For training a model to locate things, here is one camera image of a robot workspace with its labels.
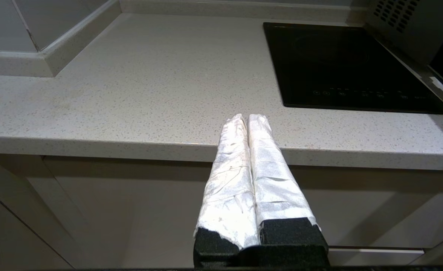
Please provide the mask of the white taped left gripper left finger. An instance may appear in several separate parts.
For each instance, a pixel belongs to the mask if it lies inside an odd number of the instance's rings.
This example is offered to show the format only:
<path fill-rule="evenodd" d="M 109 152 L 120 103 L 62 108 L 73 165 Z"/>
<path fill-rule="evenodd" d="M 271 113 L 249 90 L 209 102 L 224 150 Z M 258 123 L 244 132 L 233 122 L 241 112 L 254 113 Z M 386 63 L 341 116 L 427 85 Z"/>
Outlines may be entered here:
<path fill-rule="evenodd" d="M 239 252 L 260 244 L 247 136 L 241 114 L 221 130 L 195 226 L 196 268 L 232 266 Z"/>

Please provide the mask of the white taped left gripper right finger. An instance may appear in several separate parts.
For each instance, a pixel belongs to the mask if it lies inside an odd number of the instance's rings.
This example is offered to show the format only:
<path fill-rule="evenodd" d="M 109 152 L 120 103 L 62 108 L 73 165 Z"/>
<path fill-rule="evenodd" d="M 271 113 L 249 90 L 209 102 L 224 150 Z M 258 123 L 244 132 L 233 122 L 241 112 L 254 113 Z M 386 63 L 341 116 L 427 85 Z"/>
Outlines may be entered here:
<path fill-rule="evenodd" d="M 247 249 L 247 265 L 328 267 L 328 244 L 275 142 L 268 118 L 251 114 L 248 126 L 260 244 Z"/>

